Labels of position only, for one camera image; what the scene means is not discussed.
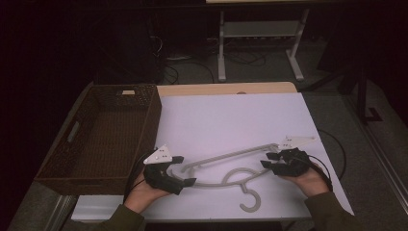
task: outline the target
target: floor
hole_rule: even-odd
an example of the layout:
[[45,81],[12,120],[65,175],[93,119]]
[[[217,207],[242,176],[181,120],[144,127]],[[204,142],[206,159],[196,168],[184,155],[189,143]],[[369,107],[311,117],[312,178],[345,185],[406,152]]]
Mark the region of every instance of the floor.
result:
[[[317,70],[324,50],[324,41],[303,41],[297,59],[305,76],[297,82],[287,61],[285,49],[290,40],[231,41],[226,47],[226,73],[228,83],[246,82],[293,82],[298,89],[305,88],[326,76],[327,72]],[[235,45],[248,44],[244,49]],[[168,55],[163,85],[169,84],[211,84],[217,83],[217,54],[209,49],[208,55],[200,58],[189,57],[183,52]],[[304,92],[312,118],[320,129],[320,137],[341,179],[344,191],[355,216],[367,230],[408,230],[408,210],[404,208],[390,178],[384,170],[378,153],[385,152],[401,182],[408,182],[408,129],[387,102],[381,88],[369,82],[367,106],[375,108],[383,121],[363,125],[356,117],[356,92],[340,95],[336,91],[341,79],[337,79],[319,90]],[[44,230],[49,224],[47,215],[53,213],[53,204],[58,196],[36,183],[26,195],[9,230]],[[285,230],[309,230],[313,223],[301,220],[295,223],[282,222]],[[68,219],[63,230],[90,230],[91,226]]]

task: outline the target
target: dark background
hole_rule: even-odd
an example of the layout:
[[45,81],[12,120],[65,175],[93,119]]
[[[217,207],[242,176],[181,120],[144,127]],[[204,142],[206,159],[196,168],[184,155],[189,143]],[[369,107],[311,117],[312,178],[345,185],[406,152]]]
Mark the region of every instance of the dark background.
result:
[[[304,39],[329,41],[321,61],[321,68],[328,70],[352,60],[362,47],[369,51],[369,77],[408,123],[408,19],[397,2],[380,10],[313,9]],[[8,227],[68,111],[89,82],[160,82],[161,63],[152,56],[154,44],[148,38],[152,28],[162,28],[156,34],[174,46],[199,47],[217,35],[215,12],[155,14],[146,24],[149,15],[83,15],[69,1],[0,3],[0,230]],[[268,18],[271,13],[246,14],[248,19],[254,15]],[[242,18],[240,12],[234,16]]]

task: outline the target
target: table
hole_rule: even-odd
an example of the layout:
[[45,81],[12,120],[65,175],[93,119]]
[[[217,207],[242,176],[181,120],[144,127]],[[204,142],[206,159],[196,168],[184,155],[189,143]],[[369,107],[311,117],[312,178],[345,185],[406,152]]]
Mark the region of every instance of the table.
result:
[[[189,87],[194,95],[187,95]],[[163,111],[156,144],[167,144],[173,155],[184,156],[184,164],[270,142],[279,143],[285,135],[319,137],[302,95],[295,92],[291,83],[174,86],[176,91],[173,91],[173,86],[162,86],[158,89]],[[182,96],[174,96],[180,89],[185,90],[181,92]],[[317,140],[301,149],[314,153],[327,164],[335,194],[344,208],[352,213],[324,147]],[[260,170],[259,161],[265,159],[265,153],[256,152],[231,162],[223,161],[221,165],[211,165],[212,168],[205,173],[197,172],[197,178],[204,182],[216,181],[231,168],[242,165]],[[173,171],[181,172],[182,166],[173,167]],[[261,198],[261,206],[252,213],[242,210],[240,204],[252,207],[256,204],[254,197],[243,194],[240,187],[233,186],[219,189],[185,188],[179,196],[171,195],[155,202],[143,215],[149,222],[310,217],[303,204],[305,197],[302,192],[292,183],[274,176],[271,171],[248,181],[245,186]],[[72,219],[107,219],[121,201],[122,196],[114,195],[80,196]]]

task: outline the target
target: black cable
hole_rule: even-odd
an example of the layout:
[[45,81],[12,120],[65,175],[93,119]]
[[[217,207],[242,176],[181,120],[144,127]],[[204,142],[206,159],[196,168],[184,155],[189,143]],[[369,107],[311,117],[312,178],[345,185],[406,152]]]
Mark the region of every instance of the black cable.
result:
[[308,157],[312,157],[313,159],[319,161],[319,162],[324,166],[324,168],[326,169],[327,175],[328,175],[329,179],[331,180],[330,171],[329,171],[329,169],[327,168],[327,166],[324,164],[324,162],[321,161],[321,160],[319,160],[318,158],[316,158],[316,157],[314,157],[314,156],[308,155]]
[[340,141],[335,136],[331,135],[330,133],[328,133],[328,132],[326,132],[324,130],[321,130],[321,129],[318,129],[318,132],[322,132],[322,133],[326,134],[327,136],[331,137],[339,145],[340,149],[342,150],[342,153],[343,153],[343,167],[342,167],[342,171],[340,172],[340,175],[339,175],[339,180],[342,180],[343,177],[344,177],[344,174],[345,174],[346,166],[347,166],[347,156],[345,155],[344,147],[342,146]]
[[209,67],[207,67],[206,65],[204,65],[204,64],[196,63],[196,62],[188,62],[188,63],[182,62],[182,63],[176,63],[176,64],[171,64],[171,65],[178,65],[178,64],[197,64],[197,65],[201,65],[201,66],[203,66],[204,68],[206,68],[206,69],[210,72],[210,74],[211,74],[211,79],[212,79],[212,81],[213,81],[213,84],[216,82],[216,80],[215,80],[215,78],[214,78],[213,71],[212,71]]
[[[251,61],[248,61],[238,55],[233,55],[230,53],[224,53],[224,57],[226,57],[229,61],[236,63],[236,64],[247,64],[250,66],[263,66],[267,63],[267,56],[266,55],[261,55],[260,57],[256,57],[253,53],[248,53],[254,56],[254,59]],[[261,64],[254,64],[258,62],[259,60],[263,60]]]
[[180,84],[180,82],[179,82],[179,72],[177,71],[177,69],[174,68],[174,67],[171,67],[171,66],[169,66],[169,65],[166,65],[165,68],[172,69],[172,70],[174,71],[174,73],[175,73],[175,75],[172,75],[172,74],[168,73],[168,72],[165,70],[165,73],[166,73],[168,76],[171,76],[171,77],[174,78],[174,80],[173,80],[172,82],[169,81],[169,80],[168,80],[168,82],[169,82],[171,85],[174,85],[175,83]]
[[125,202],[126,198],[128,197],[130,191],[135,187],[133,186],[133,183],[135,182],[135,179],[138,177],[138,175],[136,175],[138,169],[139,169],[139,165],[140,165],[140,161],[145,159],[148,155],[150,155],[151,152],[146,152],[143,155],[140,156],[140,158],[138,158],[138,160],[136,161],[136,163],[133,166],[133,170],[132,173],[129,178],[128,181],[126,183],[126,188],[125,188],[125,192],[124,192],[124,196],[123,196],[123,203]]

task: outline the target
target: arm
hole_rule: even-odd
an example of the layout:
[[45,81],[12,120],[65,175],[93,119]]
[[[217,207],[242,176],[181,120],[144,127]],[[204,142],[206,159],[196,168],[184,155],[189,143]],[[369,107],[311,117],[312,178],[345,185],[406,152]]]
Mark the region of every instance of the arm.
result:
[[356,217],[344,210],[321,176],[313,169],[298,177],[282,178],[294,182],[308,197],[305,204],[309,209],[318,231],[364,230]]
[[136,179],[135,185],[125,203],[117,207],[112,217],[98,224],[93,230],[138,230],[144,221],[144,217],[140,213],[156,199],[169,194],[169,192],[151,188],[144,181],[142,173]]

